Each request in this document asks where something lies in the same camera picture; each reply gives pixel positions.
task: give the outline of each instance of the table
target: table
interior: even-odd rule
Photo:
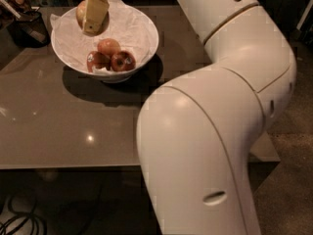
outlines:
[[[126,82],[105,84],[72,70],[51,44],[19,49],[0,67],[0,168],[139,164],[142,104],[164,82],[211,61],[179,6],[137,8],[156,24],[159,46]],[[49,32],[50,15],[69,9],[41,9]]]

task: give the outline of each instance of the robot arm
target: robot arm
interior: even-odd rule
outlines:
[[[260,235],[247,154],[287,106],[291,47],[256,0],[178,0],[211,66],[144,104],[138,152],[163,234]]]

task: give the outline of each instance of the dark floor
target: dark floor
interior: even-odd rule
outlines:
[[[269,164],[254,191],[263,235],[313,234],[313,52],[297,41],[291,46],[297,85],[268,130],[281,162]],[[50,182],[34,171],[1,171],[0,187],[1,235],[157,234],[138,166],[64,169]]]
[[[313,234],[313,50],[291,40],[297,85],[268,130],[281,162],[254,197],[263,235]]]

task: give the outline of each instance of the apple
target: apple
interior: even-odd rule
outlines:
[[[89,72],[94,69],[106,68],[108,71],[111,67],[111,59],[107,55],[103,55],[98,51],[91,51],[87,56],[87,69]]]
[[[81,28],[82,28],[82,23],[84,20],[85,12],[86,12],[86,1],[83,0],[76,7],[76,19]]]
[[[136,67],[136,60],[130,52],[119,51],[112,55],[111,67],[114,71],[131,71]]]
[[[108,55],[109,57],[121,50],[119,43],[112,38],[105,38],[100,40],[98,42],[97,49],[100,53]]]

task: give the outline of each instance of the white bowl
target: white bowl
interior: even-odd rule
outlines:
[[[67,66],[103,82],[117,83],[131,77],[156,53],[158,32],[155,24],[141,11],[125,5],[121,0],[109,0],[109,26],[101,34],[84,34],[76,20],[76,8],[61,17],[52,15],[51,43],[56,55]],[[117,40],[122,50],[131,52],[136,59],[136,68],[130,71],[88,71],[86,60],[90,51],[97,50],[101,39]]]

